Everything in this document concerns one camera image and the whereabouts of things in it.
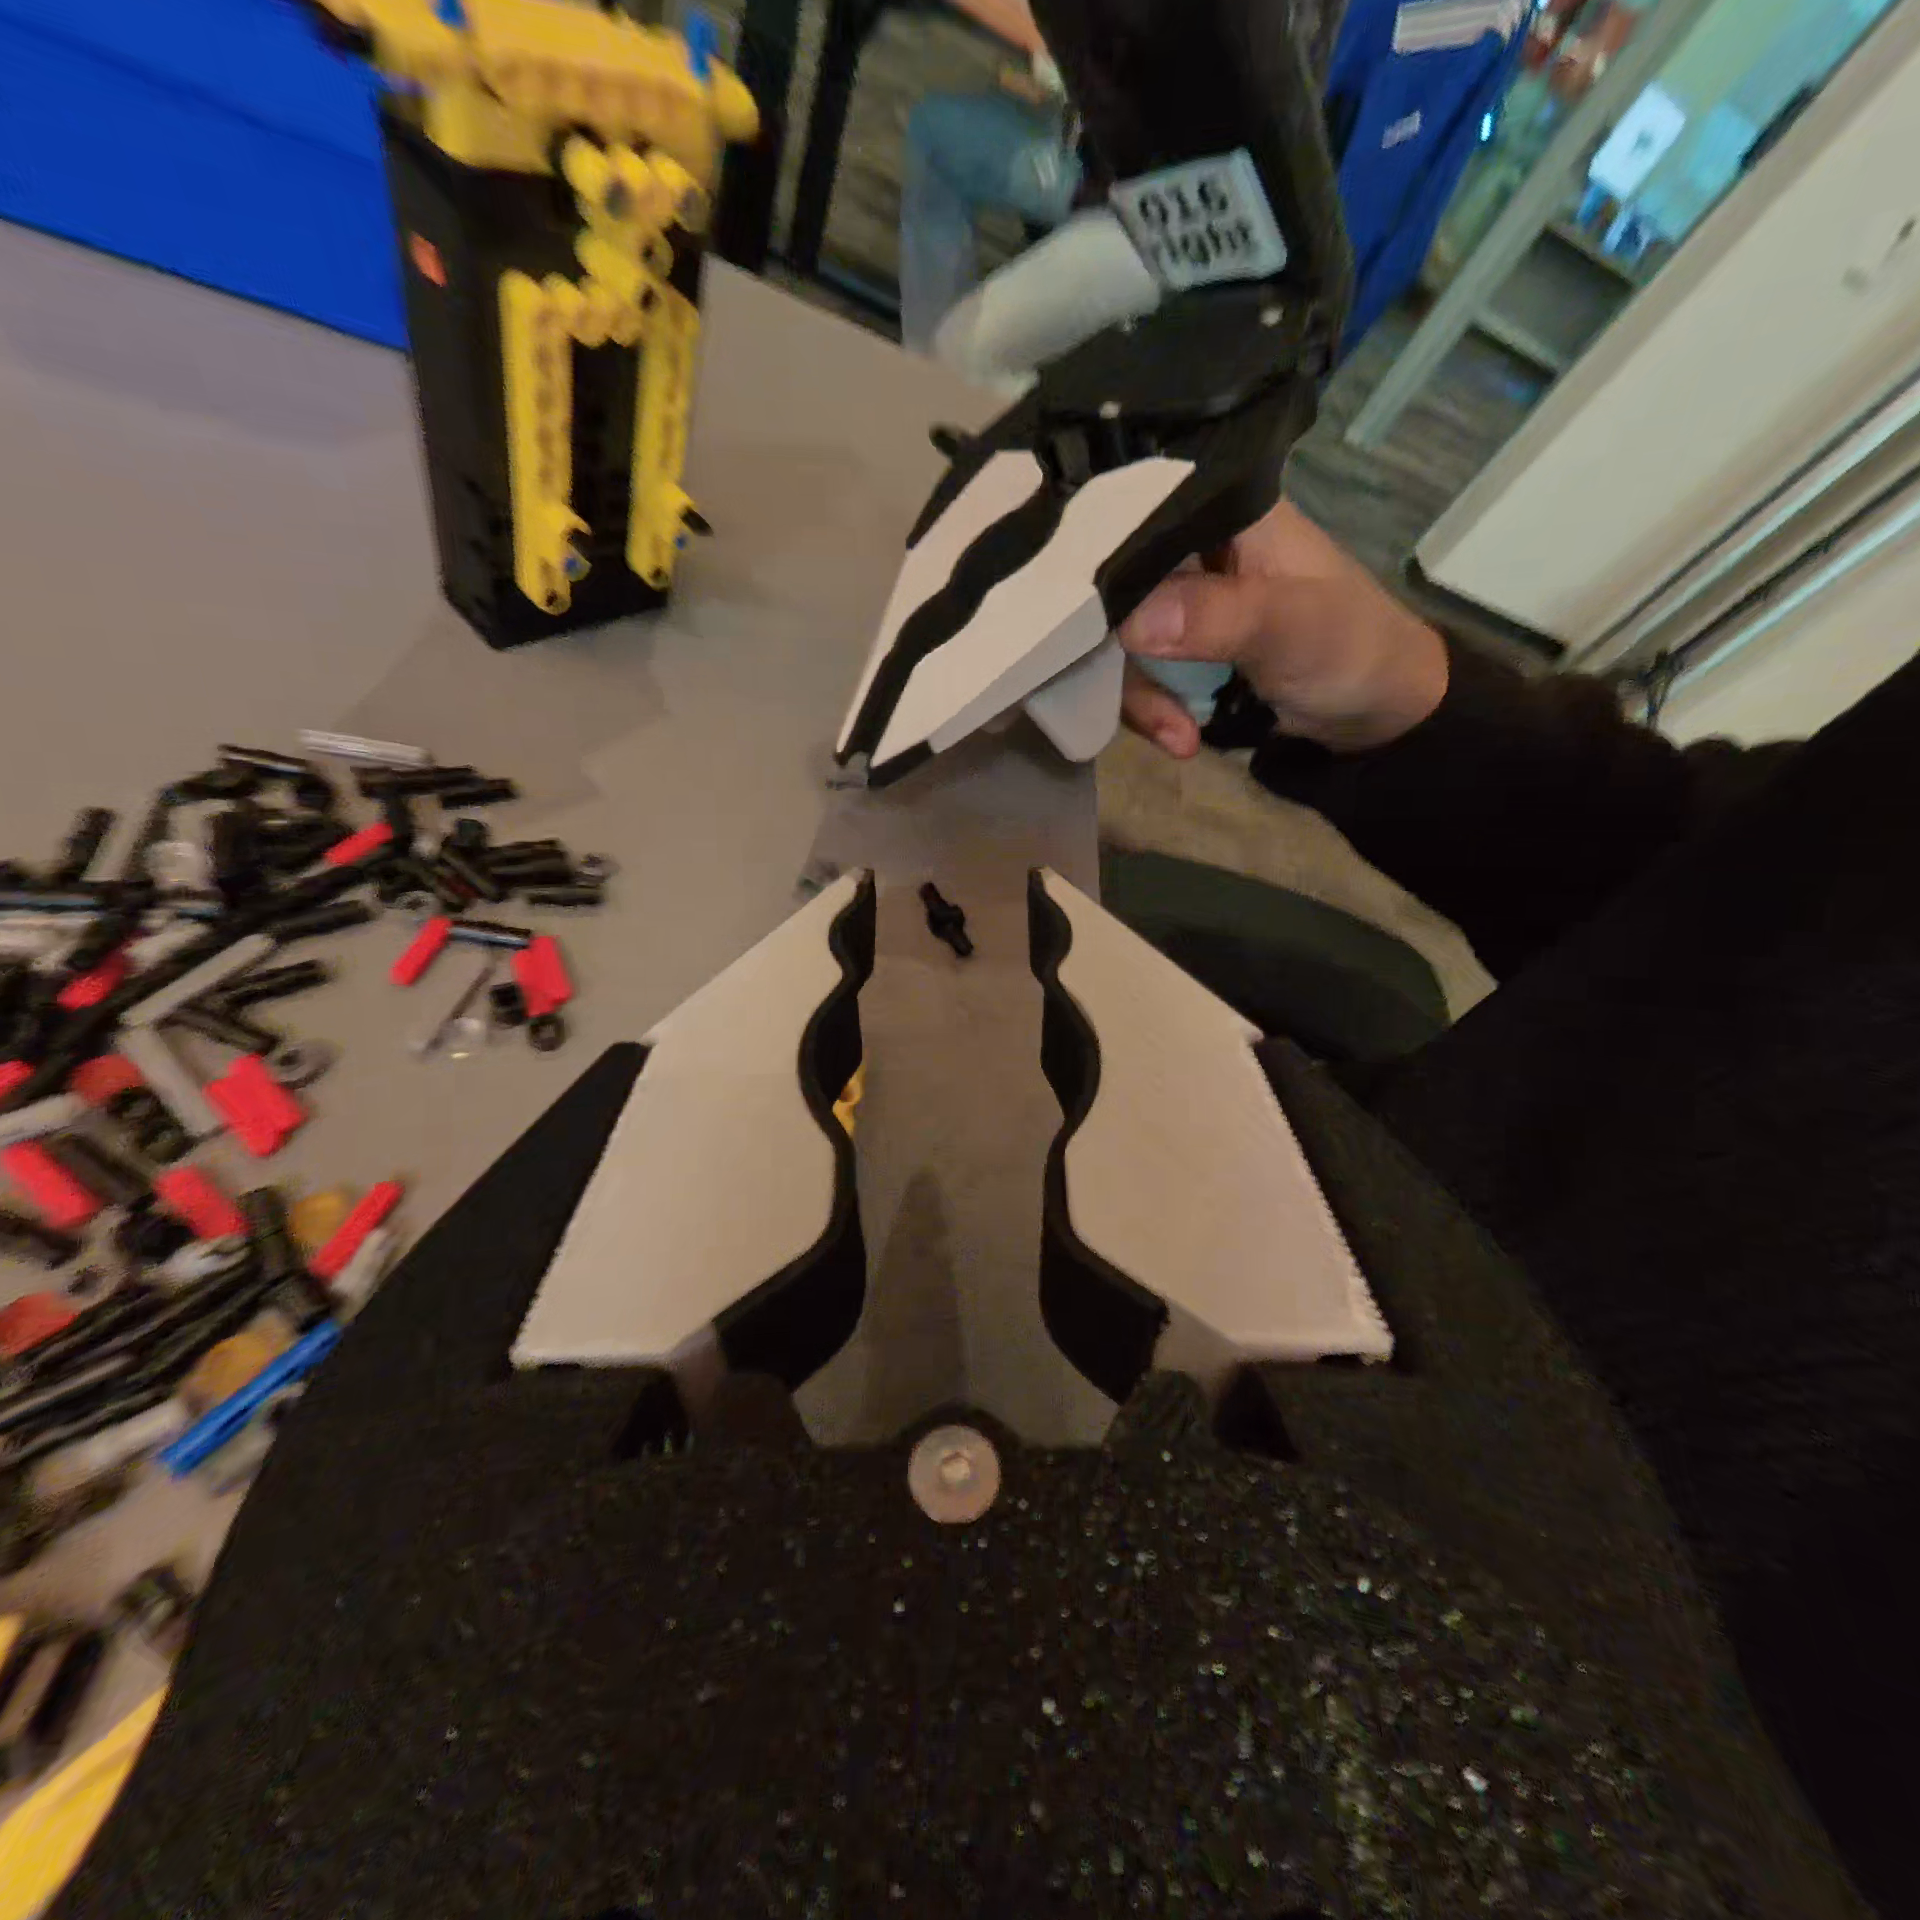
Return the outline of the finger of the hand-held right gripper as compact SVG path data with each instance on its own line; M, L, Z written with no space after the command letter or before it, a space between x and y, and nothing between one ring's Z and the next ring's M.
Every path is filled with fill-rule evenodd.
M945 757L1094 658L1113 628L1095 574L1191 474L1191 461L1149 458L1075 494L1044 477L1044 495L971 550L953 585L968 620L914 669L882 739L899 757L879 758L868 787Z
M861 680L840 720L834 762L851 767L899 757L886 747L914 669L962 629L953 585L971 550L1012 515L1044 495L1044 468L1036 452L998 448L973 470L945 505L928 505L931 517L908 546L894 588L882 606Z

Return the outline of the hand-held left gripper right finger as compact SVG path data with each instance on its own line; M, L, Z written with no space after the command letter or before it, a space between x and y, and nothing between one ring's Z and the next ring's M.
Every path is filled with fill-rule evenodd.
M1388 1363L1395 1330L1261 1056L1261 1029L1060 872L1027 876L1044 1162L1038 1304L1113 1404L1153 1373Z

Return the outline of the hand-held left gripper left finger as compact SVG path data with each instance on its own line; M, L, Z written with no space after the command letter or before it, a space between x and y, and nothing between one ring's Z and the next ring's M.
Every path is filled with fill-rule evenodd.
M850 872L642 1039L638 1076L514 1330L512 1363L719 1370L799 1388L865 1297L836 1103L864 1067L877 883Z

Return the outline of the person's right forearm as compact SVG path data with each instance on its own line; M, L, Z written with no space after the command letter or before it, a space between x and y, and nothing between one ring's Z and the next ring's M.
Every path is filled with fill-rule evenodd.
M1755 781L1728 739L1687 747L1594 680L1527 677L1442 639L1446 691L1370 747L1276 735L1249 772L1324 815L1370 867L1506 977L1594 918Z

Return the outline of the person's right hand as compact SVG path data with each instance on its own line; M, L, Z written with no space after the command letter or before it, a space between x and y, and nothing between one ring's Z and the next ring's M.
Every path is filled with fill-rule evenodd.
M1120 722L1175 758L1203 729L1153 663L1231 669L1281 735L1338 757L1403 739L1448 692L1442 632L1290 500L1166 574L1118 641Z

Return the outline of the black office chair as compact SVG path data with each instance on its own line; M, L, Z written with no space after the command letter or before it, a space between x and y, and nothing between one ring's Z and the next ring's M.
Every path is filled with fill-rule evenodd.
M1105 909L1265 1039L1380 1066L1446 1033L1427 959L1339 907L1207 862L1105 847Z

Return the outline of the blue fabric cover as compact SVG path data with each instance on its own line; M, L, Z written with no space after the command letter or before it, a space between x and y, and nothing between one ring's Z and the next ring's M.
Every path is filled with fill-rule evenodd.
M1436 228L1520 66L1532 3L1351 3L1325 124L1354 250L1346 362L1421 274Z

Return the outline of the pile of plastic building pieces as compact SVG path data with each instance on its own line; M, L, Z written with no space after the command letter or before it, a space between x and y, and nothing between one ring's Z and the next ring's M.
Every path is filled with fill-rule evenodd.
M152 1482L247 1482L339 1329L398 1266L409 1176L291 1171L339 1047L289 1025L335 948L456 974L420 1059L568 1041L547 925L610 862L512 839L509 778L223 746L131 828L74 813L4 861L4 1797L74 1738L119 1640L160 1659L191 1604L163 1560L108 1603L20 1600L31 1569Z

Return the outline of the white low cabinet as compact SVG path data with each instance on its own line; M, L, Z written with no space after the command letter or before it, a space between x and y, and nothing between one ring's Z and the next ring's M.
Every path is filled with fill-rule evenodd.
M1673 316L1553 394L1420 540L1461 632L1618 684L1684 680L1917 558L1917 290Z

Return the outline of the black tower with yellow beams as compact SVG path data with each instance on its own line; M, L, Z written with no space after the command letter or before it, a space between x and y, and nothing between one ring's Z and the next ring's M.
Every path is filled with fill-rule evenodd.
M619 3L305 3L379 81L445 600L506 651L661 610L708 228L760 110L714 47Z

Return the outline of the person's black knit sweater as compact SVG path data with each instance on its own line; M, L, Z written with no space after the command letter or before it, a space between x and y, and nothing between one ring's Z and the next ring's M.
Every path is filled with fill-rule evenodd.
M1917 666L1799 741L1376 1111L1655 1466L1840 1859L1917 1915Z

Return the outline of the blue storage bin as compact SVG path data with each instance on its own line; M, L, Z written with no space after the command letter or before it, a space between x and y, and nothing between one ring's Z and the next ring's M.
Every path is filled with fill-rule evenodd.
M375 102L299 3L6 3L4 218L406 348Z

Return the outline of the large yellow curved panel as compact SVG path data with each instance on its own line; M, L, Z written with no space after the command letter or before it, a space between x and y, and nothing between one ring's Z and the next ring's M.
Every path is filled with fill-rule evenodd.
M163 1714L167 1688L37 1782L4 1818L4 1916L41 1916L84 1859Z

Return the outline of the black stand post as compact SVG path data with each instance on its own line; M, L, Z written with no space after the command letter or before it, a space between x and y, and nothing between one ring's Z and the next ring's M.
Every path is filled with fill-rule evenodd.
M732 144L714 210L713 250L745 274L765 274L787 144L787 103L797 66L802 3L743 3L732 68L753 96L760 131Z
M824 31L813 66L794 207L787 228L787 265L802 279L820 277L829 196L838 181L858 66L882 14L886 3L824 6Z

